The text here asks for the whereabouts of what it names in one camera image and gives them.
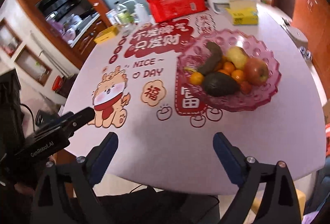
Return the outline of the clear glass cup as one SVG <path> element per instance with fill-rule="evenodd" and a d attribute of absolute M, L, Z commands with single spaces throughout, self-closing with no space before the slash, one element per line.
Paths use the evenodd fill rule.
<path fill-rule="evenodd" d="M 131 34 L 131 32 L 135 29 L 135 27 L 136 27 L 136 25 L 134 22 L 126 24 L 126 25 L 122 25 L 121 30 L 120 30 L 122 37 L 129 36 Z"/>

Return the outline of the orange tangerine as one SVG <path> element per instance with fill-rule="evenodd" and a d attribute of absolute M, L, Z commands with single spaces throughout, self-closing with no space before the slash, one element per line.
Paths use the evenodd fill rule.
<path fill-rule="evenodd" d="M 202 85 L 204 81 L 204 76 L 203 74 L 199 72 L 193 72 L 190 74 L 189 82 L 194 85 L 194 86 L 200 86 Z"/>

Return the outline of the yellow flat box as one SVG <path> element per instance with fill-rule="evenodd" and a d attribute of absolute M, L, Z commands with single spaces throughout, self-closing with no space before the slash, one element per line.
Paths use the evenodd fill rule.
<path fill-rule="evenodd" d="M 114 38 L 115 36 L 118 35 L 118 33 L 119 33 L 119 29 L 117 28 L 117 26 L 113 25 L 99 32 L 95 37 L 94 42 L 96 44 L 103 43 L 104 41 Z"/>

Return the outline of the wooden cabinet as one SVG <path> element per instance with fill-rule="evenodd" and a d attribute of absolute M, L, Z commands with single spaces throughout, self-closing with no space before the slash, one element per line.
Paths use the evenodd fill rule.
<path fill-rule="evenodd" d="M 295 0 L 291 24 L 307 37 L 313 65 L 329 97 L 329 3 L 327 0 Z"/>

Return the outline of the dark avocado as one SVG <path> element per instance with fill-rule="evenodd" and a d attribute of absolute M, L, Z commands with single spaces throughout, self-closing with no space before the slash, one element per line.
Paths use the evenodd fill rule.
<path fill-rule="evenodd" d="M 236 80 L 220 72 L 213 72 L 206 75 L 201 87 L 206 94 L 213 97 L 233 95 L 240 91 L 240 85 Z"/>

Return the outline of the clear green label bottle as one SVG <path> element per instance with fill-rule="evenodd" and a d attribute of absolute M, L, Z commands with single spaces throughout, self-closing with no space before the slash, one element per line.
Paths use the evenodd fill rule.
<path fill-rule="evenodd" d="M 116 14 L 122 25 L 129 25 L 134 23 L 134 18 L 131 16 L 129 9 L 121 4 L 119 1 L 114 3 Z"/>

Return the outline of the yellow tissue box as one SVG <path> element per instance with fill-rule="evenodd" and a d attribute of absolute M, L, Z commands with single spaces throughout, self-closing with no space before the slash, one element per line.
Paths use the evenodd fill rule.
<path fill-rule="evenodd" d="M 256 1 L 230 0 L 225 10 L 232 25 L 257 25 L 259 22 Z"/>

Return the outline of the overripe brown banana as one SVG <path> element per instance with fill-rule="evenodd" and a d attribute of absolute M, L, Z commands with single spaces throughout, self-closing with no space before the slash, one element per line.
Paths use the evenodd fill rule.
<path fill-rule="evenodd" d="M 222 61 L 223 53 L 221 47 L 217 45 L 217 43 L 213 41 L 208 41 L 206 43 L 207 49 L 209 49 L 211 56 L 205 61 L 205 63 L 197 69 L 193 69 L 190 67 L 185 67 L 184 70 L 190 73 L 199 72 L 203 76 L 214 71 L 214 69 L 218 66 L 218 64 Z"/>

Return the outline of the red lychee fruit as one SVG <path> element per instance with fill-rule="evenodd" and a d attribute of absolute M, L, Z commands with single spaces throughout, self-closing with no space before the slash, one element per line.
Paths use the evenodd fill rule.
<path fill-rule="evenodd" d="M 247 81 L 243 81 L 240 84 L 240 91 L 244 94 L 244 95 L 249 95 L 252 91 L 252 86 L 247 82 Z"/>

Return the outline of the pink plastic fruit tray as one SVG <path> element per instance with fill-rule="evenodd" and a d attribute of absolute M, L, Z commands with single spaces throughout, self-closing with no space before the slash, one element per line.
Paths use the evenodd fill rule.
<path fill-rule="evenodd" d="M 271 101 L 280 80 L 279 62 L 256 37 L 229 29 L 200 35 L 178 57 L 177 112 L 253 111 Z"/>

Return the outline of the red yellow apple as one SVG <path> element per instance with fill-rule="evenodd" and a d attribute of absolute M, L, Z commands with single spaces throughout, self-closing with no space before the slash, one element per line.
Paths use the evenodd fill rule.
<path fill-rule="evenodd" d="M 249 58 L 244 65 L 247 81 L 254 86 L 262 86 L 269 78 L 269 69 L 267 64 L 258 58 Z"/>

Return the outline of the printed red white tablecloth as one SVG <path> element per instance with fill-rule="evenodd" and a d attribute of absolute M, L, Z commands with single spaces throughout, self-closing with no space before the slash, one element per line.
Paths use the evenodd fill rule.
<path fill-rule="evenodd" d="M 200 194 L 232 194 L 213 149 L 222 132 L 263 163 L 282 160 L 293 179 L 324 166 L 325 124 L 311 72 L 285 30 L 258 9 L 256 26 L 232 26 L 205 11 L 138 26 L 97 45 L 65 104 L 95 118 L 71 138 L 68 151 L 86 155 L 111 131 L 119 148 L 108 172 L 132 182 Z M 215 99 L 188 85 L 186 67 L 209 56 L 208 41 L 236 45 L 261 58 L 269 78 L 249 95 Z"/>

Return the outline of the white plastic bottle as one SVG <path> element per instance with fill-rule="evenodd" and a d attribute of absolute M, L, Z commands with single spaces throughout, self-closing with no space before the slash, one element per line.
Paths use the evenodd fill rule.
<path fill-rule="evenodd" d="M 145 7 L 142 4 L 135 4 L 134 7 L 134 11 L 138 17 L 139 22 L 141 24 L 149 22 L 150 17 Z"/>

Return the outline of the yellow pear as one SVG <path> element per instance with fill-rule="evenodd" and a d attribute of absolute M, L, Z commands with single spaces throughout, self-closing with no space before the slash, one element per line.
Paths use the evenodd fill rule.
<path fill-rule="evenodd" d="M 249 56 L 241 47 L 230 47 L 225 54 L 228 61 L 232 62 L 236 69 L 244 70 L 246 62 L 249 60 Z"/>

